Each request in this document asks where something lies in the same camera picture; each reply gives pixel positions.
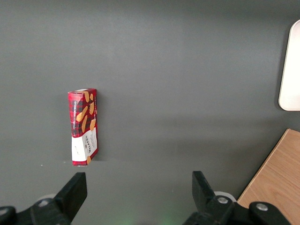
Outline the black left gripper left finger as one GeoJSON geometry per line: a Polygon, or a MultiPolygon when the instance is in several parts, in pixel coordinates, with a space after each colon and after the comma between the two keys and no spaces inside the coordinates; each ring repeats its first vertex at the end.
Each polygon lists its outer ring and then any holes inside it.
{"type": "Polygon", "coordinates": [[[70,225],[87,197],[84,172],[77,172],[53,197],[43,198],[24,211],[0,208],[2,225],[70,225]]]}

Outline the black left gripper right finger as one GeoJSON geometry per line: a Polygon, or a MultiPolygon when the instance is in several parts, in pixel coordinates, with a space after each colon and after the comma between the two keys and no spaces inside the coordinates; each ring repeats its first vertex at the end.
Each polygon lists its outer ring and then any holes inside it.
{"type": "Polygon", "coordinates": [[[248,208],[212,190],[201,171],[192,173],[192,195],[197,208],[185,225],[289,225],[282,212],[268,202],[252,202],[248,208]]]}

